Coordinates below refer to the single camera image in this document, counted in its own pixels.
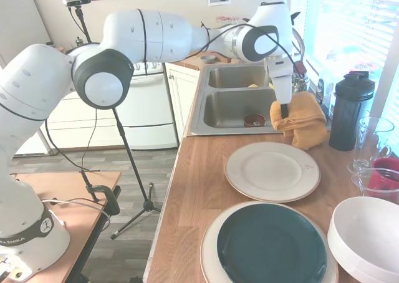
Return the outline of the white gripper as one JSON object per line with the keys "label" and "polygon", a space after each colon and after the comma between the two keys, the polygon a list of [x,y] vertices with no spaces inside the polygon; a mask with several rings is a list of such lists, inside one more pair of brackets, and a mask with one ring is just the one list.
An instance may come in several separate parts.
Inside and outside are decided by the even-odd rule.
{"label": "white gripper", "polygon": [[289,55],[269,56],[264,65],[272,80],[276,99],[281,104],[281,117],[288,117],[288,103],[292,100],[293,63]]}

